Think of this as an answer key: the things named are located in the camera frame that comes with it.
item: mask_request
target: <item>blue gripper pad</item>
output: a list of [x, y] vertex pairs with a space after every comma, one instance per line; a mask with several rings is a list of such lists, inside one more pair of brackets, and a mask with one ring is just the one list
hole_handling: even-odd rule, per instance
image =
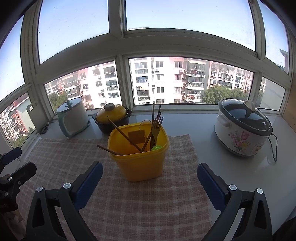
[[7, 165], [11, 163], [16, 158], [20, 157], [22, 155], [22, 149], [19, 147], [16, 147], [15, 149], [11, 150], [10, 152], [7, 152], [5, 155], [2, 156], [2, 163], [4, 165]]
[[103, 165], [98, 162], [76, 192], [73, 204], [77, 211], [85, 208], [102, 175]]
[[223, 212], [226, 208], [226, 197], [224, 192], [202, 164], [198, 165], [196, 173], [198, 180], [202, 184], [214, 208]]

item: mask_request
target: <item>wooden panel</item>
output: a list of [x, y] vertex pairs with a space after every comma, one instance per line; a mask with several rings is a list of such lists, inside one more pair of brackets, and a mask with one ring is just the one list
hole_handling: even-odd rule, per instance
[[296, 73], [293, 74], [292, 87], [283, 118], [296, 132]]

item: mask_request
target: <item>window pane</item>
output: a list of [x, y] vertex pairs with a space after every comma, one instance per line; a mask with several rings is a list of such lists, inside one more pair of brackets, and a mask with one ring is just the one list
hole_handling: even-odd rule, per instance
[[[94, 70], [102, 74], [94, 75]], [[107, 103], [121, 104], [115, 61], [75, 71], [44, 87], [54, 111], [67, 99], [76, 97], [83, 99], [86, 109], [102, 108]]]
[[289, 49], [285, 26], [275, 13], [261, 1], [258, 2], [264, 22], [266, 57], [289, 73]]
[[[127, 28], [194, 30], [229, 39], [255, 51], [254, 24], [248, 0], [187, 0], [184, 4], [177, 0], [170, 3], [126, 0]], [[143, 9], [148, 18], [139, 15]]]
[[[147, 62], [139, 58], [129, 61], [135, 104], [143, 101], [217, 104], [223, 98], [246, 100], [253, 80], [253, 72], [208, 60], [149, 57]], [[138, 73], [139, 66], [151, 74]]]
[[35, 130], [27, 112], [29, 104], [29, 95], [25, 93], [0, 114], [0, 126], [13, 148], [21, 147]]
[[22, 20], [17, 21], [0, 49], [0, 101], [25, 83], [20, 62]]
[[283, 87], [263, 77], [256, 107], [279, 110], [284, 94], [285, 89]]
[[38, 31], [42, 63], [76, 43], [109, 33], [108, 1], [43, 0]]

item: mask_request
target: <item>yellow pot lid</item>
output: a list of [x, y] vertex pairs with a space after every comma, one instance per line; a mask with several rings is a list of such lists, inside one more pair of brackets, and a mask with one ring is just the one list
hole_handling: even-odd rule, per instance
[[127, 114], [126, 109], [122, 105], [115, 106], [113, 103], [105, 104], [104, 108], [101, 109], [96, 115], [96, 121], [102, 124], [116, 122], [121, 120]]

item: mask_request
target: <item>windowsill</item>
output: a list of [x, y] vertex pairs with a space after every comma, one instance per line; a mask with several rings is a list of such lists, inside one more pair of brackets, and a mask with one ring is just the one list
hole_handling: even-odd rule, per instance
[[[163, 127], [169, 136], [190, 134], [195, 146], [198, 163], [207, 163], [216, 175], [221, 176], [227, 184], [235, 184], [240, 190], [253, 191], [262, 188], [268, 202], [271, 214], [273, 233], [285, 222], [295, 207], [296, 187], [295, 151], [296, 134], [281, 116], [268, 116], [272, 123], [274, 134], [277, 135], [278, 162], [274, 163], [269, 142], [266, 141], [260, 152], [253, 158], [246, 159], [228, 152], [218, 142], [213, 132], [217, 113], [190, 113], [190, 114], [168, 114], [163, 112]], [[133, 115], [130, 123], [141, 122], [150, 119], [151, 114]], [[74, 139], [100, 139], [103, 134], [91, 119], [91, 125], [83, 132], [77, 134]], [[37, 138], [67, 139], [59, 128], [57, 120], [49, 125], [49, 130]], [[31, 144], [26, 153], [34, 147]], [[213, 222], [220, 212], [212, 207]], [[230, 240], [234, 234], [239, 221], [236, 219], [225, 240]]]

